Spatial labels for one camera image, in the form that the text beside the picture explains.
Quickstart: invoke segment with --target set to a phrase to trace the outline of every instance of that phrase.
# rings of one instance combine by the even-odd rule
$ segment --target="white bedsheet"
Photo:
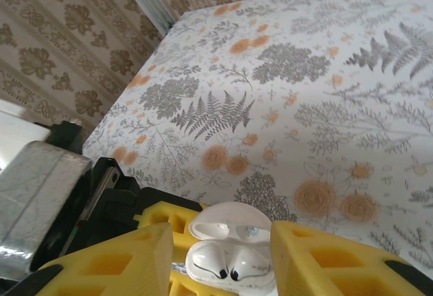
[[[236,200],[433,276],[433,0],[185,14],[84,146],[141,186]]]

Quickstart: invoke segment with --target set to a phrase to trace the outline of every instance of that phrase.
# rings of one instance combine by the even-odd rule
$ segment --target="yellow foam holder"
[[[422,296],[384,261],[400,257],[314,228],[272,223],[279,296]]]
[[[134,220],[138,221],[138,228],[161,222],[170,223],[175,244],[173,262],[184,264],[189,248],[199,241],[188,230],[189,223],[198,214],[194,210],[160,201],[143,210],[142,214],[135,215]]]
[[[172,271],[168,296],[236,296],[237,294],[209,287],[180,272]]]
[[[37,295],[165,296],[172,252],[168,223],[140,228],[48,262],[64,269]]]

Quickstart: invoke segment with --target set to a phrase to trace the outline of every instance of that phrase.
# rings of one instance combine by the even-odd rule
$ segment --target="bed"
[[[138,183],[241,201],[433,277],[433,0],[187,12],[84,145]]]

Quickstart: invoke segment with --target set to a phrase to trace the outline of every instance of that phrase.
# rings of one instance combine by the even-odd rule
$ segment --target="wireless earbud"
[[[228,276],[224,251],[216,243],[209,243],[196,249],[192,254],[192,262],[196,267],[209,271],[220,279]]]
[[[269,266],[269,260],[259,252],[243,247],[230,266],[230,277],[239,281],[245,277],[264,276],[268,274]]]

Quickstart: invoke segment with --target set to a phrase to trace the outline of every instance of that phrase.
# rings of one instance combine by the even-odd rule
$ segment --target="earbud case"
[[[193,280],[239,295],[268,295],[276,289],[271,221],[261,211],[245,203],[219,203],[200,212],[189,231],[200,240],[185,262]]]

